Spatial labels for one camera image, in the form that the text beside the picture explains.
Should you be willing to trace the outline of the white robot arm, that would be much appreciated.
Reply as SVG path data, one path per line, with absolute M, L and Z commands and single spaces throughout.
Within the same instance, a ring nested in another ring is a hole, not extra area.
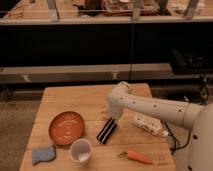
M 137 96 L 125 81 L 114 86 L 106 99 L 108 115 L 113 119 L 118 120 L 124 109 L 130 109 L 190 130 L 189 171 L 213 171 L 213 103 L 203 106 Z

